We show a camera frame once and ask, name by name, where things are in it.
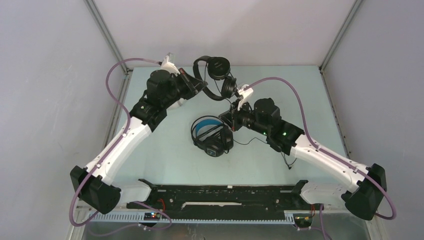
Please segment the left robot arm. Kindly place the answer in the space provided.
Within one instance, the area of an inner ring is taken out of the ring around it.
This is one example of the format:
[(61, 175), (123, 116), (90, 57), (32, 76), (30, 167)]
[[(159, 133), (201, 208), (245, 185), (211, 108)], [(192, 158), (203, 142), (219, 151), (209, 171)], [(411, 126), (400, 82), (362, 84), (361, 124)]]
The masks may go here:
[(123, 128), (97, 159), (70, 171), (76, 196), (104, 215), (124, 202), (139, 201), (145, 208), (156, 206), (158, 194), (148, 184), (138, 181), (129, 186), (118, 186), (115, 176), (135, 148), (166, 118), (169, 107), (181, 99), (195, 97), (207, 85), (183, 68), (176, 73), (165, 69), (153, 71), (146, 80), (142, 97), (131, 111), (126, 112)]

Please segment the white over-ear headphones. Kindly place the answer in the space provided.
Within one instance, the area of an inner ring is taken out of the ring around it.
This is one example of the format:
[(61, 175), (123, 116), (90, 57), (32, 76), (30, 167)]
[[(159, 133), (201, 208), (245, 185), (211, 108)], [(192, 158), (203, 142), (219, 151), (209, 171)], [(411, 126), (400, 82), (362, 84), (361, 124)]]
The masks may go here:
[(177, 108), (183, 106), (186, 101), (187, 101), (186, 99), (180, 98), (179, 100), (177, 100), (176, 102), (174, 102), (171, 106), (169, 106), (167, 109), (168, 110), (177, 109)]

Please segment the black headphones with blue cable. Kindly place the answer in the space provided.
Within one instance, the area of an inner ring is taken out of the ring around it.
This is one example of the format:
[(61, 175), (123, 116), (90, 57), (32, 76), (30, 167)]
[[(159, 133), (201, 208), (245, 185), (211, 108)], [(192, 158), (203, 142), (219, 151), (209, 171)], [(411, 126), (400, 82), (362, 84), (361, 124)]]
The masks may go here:
[(197, 118), (190, 127), (190, 134), (193, 144), (210, 157), (228, 154), (234, 147), (231, 128), (216, 116)]

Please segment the black on-ear headphones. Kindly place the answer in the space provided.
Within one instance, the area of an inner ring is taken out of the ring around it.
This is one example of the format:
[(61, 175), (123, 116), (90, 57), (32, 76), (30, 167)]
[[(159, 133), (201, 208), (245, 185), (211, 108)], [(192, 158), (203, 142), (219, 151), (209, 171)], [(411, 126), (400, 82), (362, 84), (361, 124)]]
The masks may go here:
[[(201, 56), (193, 63), (193, 73), (198, 79), (201, 78), (199, 62), (205, 62), (204, 74), (215, 82), (222, 81), (219, 90), (220, 95), (212, 93), (208, 88), (204, 89), (205, 94), (214, 101), (228, 101), (235, 96), (237, 91), (237, 80), (231, 74), (230, 62), (224, 57)], [(298, 137), (305, 132), (285, 121), (281, 117), (280, 109), (271, 98), (258, 99), (251, 105), (250, 129), (266, 137), (265, 143), (283, 157), (291, 154), (291, 149), (295, 147)]]

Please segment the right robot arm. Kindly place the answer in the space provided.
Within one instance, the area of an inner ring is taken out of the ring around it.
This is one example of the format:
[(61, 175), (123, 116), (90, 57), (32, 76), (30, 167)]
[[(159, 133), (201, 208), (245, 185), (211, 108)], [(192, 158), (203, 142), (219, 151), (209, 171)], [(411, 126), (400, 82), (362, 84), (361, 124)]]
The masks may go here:
[(276, 152), (303, 160), (326, 171), (337, 184), (306, 181), (291, 194), (291, 204), (304, 209), (309, 204), (343, 205), (354, 216), (370, 221), (387, 191), (385, 169), (374, 163), (366, 166), (343, 157), (319, 144), (306, 132), (282, 119), (280, 108), (271, 98), (257, 100), (253, 106), (236, 100), (219, 118), (233, 131), (246, 127), (266, 137)]

